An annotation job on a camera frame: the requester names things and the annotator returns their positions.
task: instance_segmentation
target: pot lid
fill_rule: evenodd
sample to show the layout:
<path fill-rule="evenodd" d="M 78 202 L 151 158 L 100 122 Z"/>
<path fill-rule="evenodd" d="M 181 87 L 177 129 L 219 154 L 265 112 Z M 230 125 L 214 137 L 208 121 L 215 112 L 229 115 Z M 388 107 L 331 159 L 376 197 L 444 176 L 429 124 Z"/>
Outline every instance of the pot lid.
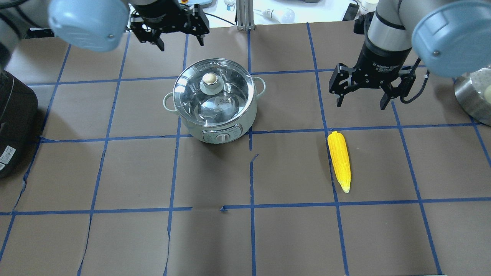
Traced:
<path fill-rule="evenodd" d="M 177 79 L 173 94 L 181 116 L 207 127 L 228 124 L 242 116 L 253 95 L 247 70 L 224 58 L 206 59 L 188 67 Z"/>

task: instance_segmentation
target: corn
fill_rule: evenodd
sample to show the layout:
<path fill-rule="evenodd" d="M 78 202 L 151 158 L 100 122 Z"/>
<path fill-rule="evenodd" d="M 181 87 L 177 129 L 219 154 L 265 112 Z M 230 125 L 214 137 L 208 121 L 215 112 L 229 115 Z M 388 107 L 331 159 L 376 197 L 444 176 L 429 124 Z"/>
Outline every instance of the corn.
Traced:
<path fill-rule="evenodd" d="M 351 168 L 350 157 L 346 147 L 344 136 L 334 131 L 327 137 L 327 144 L 331 152 L 332 166 L 336 174 L 337 181 L 345 193 L 350 192 Z"/>

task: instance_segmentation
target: silver metal pot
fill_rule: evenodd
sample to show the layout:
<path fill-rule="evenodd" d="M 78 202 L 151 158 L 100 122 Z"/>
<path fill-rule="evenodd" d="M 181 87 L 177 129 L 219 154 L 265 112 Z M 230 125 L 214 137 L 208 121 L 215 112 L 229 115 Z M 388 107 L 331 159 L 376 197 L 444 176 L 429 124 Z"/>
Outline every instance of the silver metal pot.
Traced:
<path fill-rule="evenodd" d="M 263 84 L 256 94 L 254 80 Z M 257 99 L 266 91 L 262 78 L 251 77 L 240 64 L 224 58 L 199 61 L 178 77 L 164 97 L 164 108 L 181 117 L 195 138 L 212 144 L 244 135 L 256 118 Z M 166 106 L 173 97 L 174 109 Z"/>
<path fill-rule="evenodd" d="M 454 89 L 464 111 L 491 126 L 491 67 L 458 77 Z"/>

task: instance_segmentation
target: white surface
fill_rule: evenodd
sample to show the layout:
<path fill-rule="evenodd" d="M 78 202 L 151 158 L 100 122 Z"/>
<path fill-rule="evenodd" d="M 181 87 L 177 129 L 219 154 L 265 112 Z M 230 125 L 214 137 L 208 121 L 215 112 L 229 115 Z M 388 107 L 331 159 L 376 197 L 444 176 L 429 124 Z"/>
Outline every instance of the white surface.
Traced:
<path fill-rule="evenodd" d="M 303 0 L 255 0 L 254 8 L 282 9 L 290 8 L 295 12 L 295 23 L 306 22 L 332 22 L 343 20 L 346 9 L 355 0 L 320 0 L 318 3 L 305 3 Z M 235 11 L 228 11 L 224 0 L 214 0 L 213 4 L 203 9 L 207 13 L 235 22 Z M 229 27 L 229 23 L 208 16 L 211 28 Z M 254 12 L 256 25 L 278 24 L 278 22 L 264 18 L 259 12 Z"/>

